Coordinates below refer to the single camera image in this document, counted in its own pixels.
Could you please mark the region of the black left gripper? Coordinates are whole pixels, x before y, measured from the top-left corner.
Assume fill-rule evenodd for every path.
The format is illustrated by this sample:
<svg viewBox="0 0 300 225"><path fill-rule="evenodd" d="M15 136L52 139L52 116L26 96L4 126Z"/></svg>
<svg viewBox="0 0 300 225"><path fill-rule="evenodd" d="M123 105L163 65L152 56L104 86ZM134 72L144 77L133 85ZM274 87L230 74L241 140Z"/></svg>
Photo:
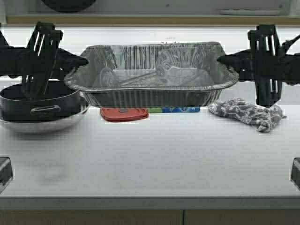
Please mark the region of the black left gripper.
<svg viewBox="0 0 300 225"><path fill-rule="evenodd" d="M56 79L64 79L74 68L85 66L86 58L59 48L63 32L53 23L37 22L25 48L25 63L21 69L24 95L37 100L47 89L48 80L56 66Z"/></svg>

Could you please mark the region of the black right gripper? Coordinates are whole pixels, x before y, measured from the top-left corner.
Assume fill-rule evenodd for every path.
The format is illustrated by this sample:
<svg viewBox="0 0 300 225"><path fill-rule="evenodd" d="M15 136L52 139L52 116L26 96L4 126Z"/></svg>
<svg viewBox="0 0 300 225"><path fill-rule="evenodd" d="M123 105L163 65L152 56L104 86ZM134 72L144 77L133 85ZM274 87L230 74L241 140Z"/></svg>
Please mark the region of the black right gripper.
<svg viewBox="0 0 300 225"><path fill-rule="evenodd" d="M217 61L239 74L239 81L254 81L256 103L271 107L281 99L283 83L274 68L280 42L274 24L260 24L248 32L250 49L222 55Z"/></svg>

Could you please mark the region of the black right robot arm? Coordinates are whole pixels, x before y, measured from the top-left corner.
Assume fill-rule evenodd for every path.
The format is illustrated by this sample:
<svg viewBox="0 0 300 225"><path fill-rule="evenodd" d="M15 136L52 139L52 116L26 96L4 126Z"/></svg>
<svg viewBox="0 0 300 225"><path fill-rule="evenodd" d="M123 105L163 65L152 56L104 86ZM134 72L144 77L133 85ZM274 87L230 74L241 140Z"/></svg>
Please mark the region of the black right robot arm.
<svg viewBox="0 0 300 225"><path fill-rule="evenodd" d="M300 37L281 44L274 24L260 24L247 37L250 49L220 56L217 61L233 68L240 82L254 82L256 103L270 108L281 99L283 83L300 83L300 55L287 53Z"/></svg>

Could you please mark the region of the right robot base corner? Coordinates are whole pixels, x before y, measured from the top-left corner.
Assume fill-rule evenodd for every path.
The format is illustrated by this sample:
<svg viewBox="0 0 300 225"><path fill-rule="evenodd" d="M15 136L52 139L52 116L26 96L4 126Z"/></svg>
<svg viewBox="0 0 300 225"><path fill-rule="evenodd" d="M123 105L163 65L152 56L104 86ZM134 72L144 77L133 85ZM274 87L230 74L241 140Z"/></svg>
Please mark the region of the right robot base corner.
<svg viewBox="0 0 300 225"><path fill-rule="evenodd" d="M290 178L291 178L291 182L297 187L297 189L300 189L300 158L299 157L296 157L293 160Z"/></svg>

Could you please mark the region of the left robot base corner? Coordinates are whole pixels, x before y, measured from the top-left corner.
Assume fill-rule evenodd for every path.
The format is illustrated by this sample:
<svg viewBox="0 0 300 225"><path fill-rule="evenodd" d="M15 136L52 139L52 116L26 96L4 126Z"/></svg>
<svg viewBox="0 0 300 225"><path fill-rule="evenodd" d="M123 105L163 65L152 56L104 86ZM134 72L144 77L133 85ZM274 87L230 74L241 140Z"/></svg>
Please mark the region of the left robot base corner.
<svg viewBox="0 0 300 225"><path fill-rule="evenodd" d="M12 162L9 157L0 157L0 193L5 190L5 188L13 180L13 168Z"/></svg>

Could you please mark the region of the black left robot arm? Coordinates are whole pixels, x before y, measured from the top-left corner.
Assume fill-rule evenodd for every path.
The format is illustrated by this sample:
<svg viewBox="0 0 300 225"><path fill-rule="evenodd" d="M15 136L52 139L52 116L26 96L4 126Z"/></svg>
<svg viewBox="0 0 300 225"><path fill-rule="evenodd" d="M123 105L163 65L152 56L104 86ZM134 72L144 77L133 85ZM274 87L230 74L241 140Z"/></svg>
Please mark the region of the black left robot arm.
<svg viewBox="0 0 300 225"><path fill-rule="evenodd" d="M49 80L64 80L87 59L59 48L63 32L53 23L37 22L26 47L8 44L0 37L0 75L22 78L22 92L31 100L41 99Z"/></svg>

